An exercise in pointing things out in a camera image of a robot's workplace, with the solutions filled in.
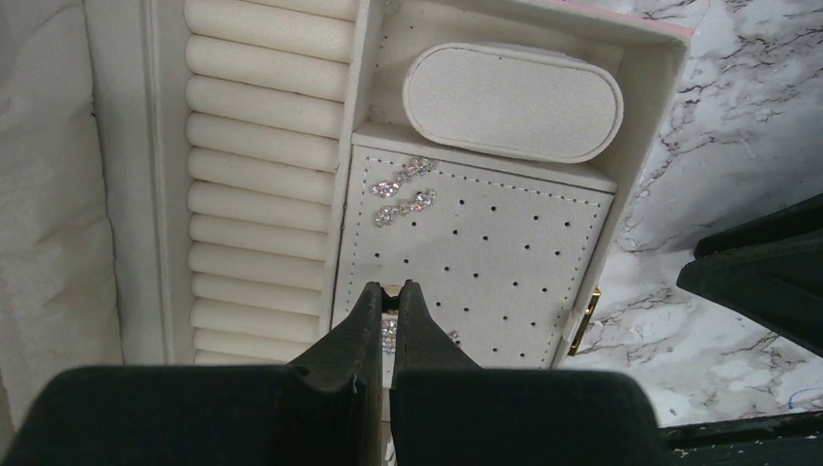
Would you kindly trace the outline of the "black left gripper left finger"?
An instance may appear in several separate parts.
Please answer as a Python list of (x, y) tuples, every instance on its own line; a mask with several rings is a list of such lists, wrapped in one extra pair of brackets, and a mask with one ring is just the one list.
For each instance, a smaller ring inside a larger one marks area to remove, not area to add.
[(283, 365), (87, 366), (54, 377), (7, 465), (378, 465), (383, 292)]

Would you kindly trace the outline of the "pink jewelry box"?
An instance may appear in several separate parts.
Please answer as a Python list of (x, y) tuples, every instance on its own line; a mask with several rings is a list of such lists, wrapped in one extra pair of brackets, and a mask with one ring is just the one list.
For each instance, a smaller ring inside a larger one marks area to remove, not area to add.
[[(491, 367), (558, 366), (689, 54), (689, 29), (563, 1), (5, 1), (1, 378), (283, 362), (361, 287), (419, 282)], [(593, 159), (433, 143), (406, 74), (446, 43), (552, 50), (622, 91)], [(373, 195), (415, 157), (437, 168)], [(383, 206), (435, 189), (378, 228)]]

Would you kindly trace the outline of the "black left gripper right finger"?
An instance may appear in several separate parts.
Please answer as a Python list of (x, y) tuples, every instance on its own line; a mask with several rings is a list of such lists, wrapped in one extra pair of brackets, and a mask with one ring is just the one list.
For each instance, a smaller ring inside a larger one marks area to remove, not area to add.
[(390, 423), (400, 465), (671, 465), (648, 397), (614, 372), (483, 368), (400, 291)]

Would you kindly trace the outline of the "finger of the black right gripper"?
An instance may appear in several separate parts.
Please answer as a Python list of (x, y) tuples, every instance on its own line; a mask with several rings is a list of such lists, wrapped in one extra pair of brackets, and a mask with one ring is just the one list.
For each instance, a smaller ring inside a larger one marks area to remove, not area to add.
[(820, 356), (822, 196), (700, 240), (676, 284)]

